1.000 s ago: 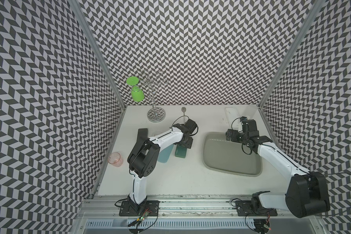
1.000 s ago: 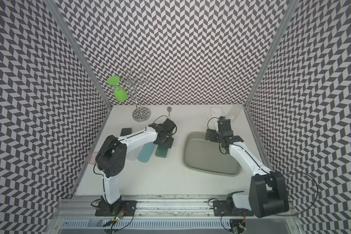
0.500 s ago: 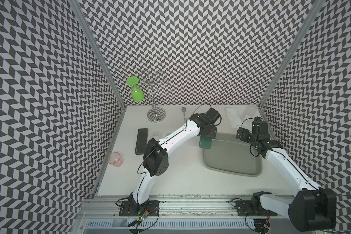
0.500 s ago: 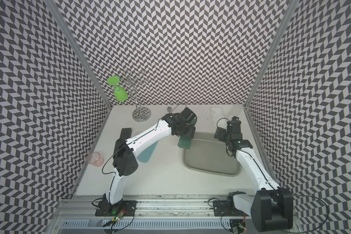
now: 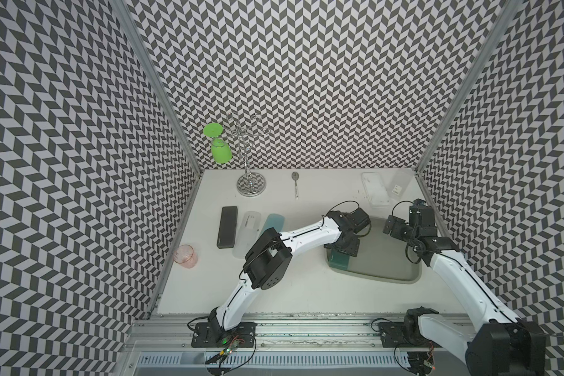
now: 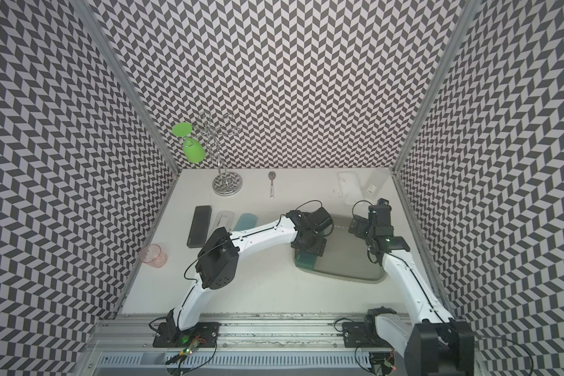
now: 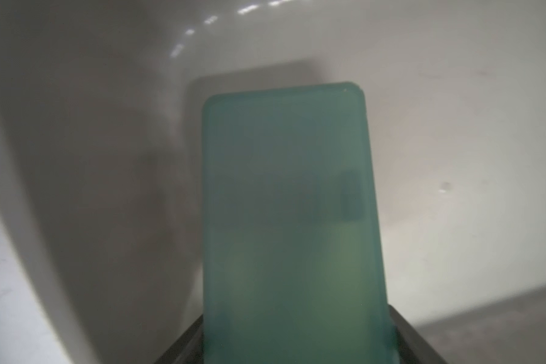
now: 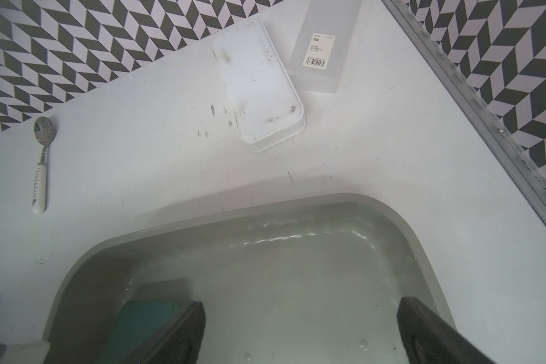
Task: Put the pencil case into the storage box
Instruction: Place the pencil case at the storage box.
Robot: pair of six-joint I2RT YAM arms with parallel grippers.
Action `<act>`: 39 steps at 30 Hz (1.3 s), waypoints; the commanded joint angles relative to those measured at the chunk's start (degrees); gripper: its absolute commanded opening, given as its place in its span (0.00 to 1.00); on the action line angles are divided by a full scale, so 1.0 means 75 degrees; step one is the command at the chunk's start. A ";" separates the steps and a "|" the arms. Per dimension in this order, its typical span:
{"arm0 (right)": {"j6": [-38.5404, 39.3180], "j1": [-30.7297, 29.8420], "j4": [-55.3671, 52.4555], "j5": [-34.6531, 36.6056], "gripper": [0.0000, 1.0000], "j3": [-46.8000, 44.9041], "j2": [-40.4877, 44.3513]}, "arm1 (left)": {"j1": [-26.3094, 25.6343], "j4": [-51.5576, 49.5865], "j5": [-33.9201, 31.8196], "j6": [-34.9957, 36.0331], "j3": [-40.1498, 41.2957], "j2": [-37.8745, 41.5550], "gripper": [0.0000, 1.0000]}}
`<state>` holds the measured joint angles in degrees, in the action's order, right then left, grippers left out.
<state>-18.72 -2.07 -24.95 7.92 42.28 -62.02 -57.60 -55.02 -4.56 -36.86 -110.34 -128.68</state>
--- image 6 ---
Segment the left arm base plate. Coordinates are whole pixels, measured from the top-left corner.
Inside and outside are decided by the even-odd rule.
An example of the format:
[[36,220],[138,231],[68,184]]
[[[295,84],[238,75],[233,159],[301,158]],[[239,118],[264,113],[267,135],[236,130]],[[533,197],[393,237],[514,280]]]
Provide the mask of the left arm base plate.
[[181,331],[174,324],[160,323],[154,337],[154,348],[182,349],[188,348],[197,340],[199,348],[216,347],[221,324],[218,322],[199,322],[191,329]]

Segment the light blue ribbed pencil case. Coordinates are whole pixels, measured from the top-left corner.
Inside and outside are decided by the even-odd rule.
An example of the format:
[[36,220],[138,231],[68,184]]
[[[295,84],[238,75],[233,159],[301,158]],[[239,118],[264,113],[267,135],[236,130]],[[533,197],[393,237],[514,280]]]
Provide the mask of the light blue ribbed pencil case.
[[250,230],[257,226],[258,221],[259,221],[258,216],[252,213],[243,213],[240,215],[233,230],[234,231]]

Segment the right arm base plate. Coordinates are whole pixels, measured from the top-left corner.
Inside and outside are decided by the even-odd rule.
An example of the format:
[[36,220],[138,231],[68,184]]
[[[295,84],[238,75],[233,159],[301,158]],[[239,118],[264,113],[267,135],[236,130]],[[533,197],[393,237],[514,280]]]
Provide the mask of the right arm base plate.
[[393,346],[380,338],[374,329],[363,322],[341,322],[342,339],[344,347],[348,349],[362,348],[389,348]]

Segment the white pencil case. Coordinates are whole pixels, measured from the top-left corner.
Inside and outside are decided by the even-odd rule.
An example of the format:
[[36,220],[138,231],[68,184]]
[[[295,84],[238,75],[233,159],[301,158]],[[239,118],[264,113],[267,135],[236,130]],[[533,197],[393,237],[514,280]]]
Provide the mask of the white pencil case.
[[339,172],[338,184],[342,199],[347,205],[355,205],[363,200],[362,188],[355,172]]

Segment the dark green pencil case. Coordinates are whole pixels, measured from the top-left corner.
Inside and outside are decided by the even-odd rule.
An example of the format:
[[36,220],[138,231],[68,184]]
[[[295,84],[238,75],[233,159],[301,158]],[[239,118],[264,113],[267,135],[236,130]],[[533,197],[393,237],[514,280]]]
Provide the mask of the dark green pencil case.
[[305,251],[295,251],[295,266],[299,269],[303,269],[309,272],[313,272],[316,266],[316,262],[320,257]]

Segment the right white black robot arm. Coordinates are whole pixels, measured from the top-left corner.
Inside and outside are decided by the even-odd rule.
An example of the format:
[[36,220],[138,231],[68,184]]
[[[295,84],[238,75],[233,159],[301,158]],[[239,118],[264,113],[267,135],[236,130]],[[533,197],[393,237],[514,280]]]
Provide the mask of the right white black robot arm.
[[392,279],[404,298],[410,322],[381,307],[368,311],[368,325],[403,358],[409,375],[474,375],[470,326],[456,320],[437,299],[415,266],[407,242],[394,234],[391,211],[385,199],[369,203],[366,217],[352,216],[349,233],[365,241],[368,260]]

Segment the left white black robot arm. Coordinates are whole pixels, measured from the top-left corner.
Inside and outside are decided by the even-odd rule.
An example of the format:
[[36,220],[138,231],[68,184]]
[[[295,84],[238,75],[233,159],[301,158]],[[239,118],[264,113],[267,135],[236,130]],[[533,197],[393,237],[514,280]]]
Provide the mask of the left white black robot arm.
[[288,244],[294,250],[321,256],[334,221],[325,208],[292,210],[279,219],[249,230],[216,229],[197,255],[196,273],[183,301],[166,317],[166,329],[176,337],[193,329],[214,292],[235,278],[238,263],[266,249]]

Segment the black pencil case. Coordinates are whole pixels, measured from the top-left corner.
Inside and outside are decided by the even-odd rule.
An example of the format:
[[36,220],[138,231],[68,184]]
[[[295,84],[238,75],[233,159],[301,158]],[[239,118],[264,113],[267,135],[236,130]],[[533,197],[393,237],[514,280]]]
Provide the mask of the black pencil case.
[[194,210],[191,228],[186,241],[188,248],[202,248],[207,241],[212,215],[210,205],[197,206]]

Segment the clear frosted pencil case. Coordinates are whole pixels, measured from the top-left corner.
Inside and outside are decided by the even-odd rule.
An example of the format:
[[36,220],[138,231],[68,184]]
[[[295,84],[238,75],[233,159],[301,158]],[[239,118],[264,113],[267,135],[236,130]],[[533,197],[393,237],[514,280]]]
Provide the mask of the clear frosted pencil case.
[[232,230],[235,214],[232,211],[220,211],[210,227],[209,234],[223,227],[227,232]]

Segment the grey-green plastic storage box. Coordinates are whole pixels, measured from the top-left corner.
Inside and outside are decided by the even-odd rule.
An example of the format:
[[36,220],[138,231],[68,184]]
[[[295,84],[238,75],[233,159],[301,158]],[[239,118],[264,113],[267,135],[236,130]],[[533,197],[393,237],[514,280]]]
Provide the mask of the grey-green plastic storage box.
[[378,264],[369,261],[365,242],[349,233],[352,218],[332,216],[332,220],[334,229],[332,234],[326,237],[324,254],[319,256],[314,271],[300,270],[323,277],[365,284],[377,284],[383,281],[386,272]]

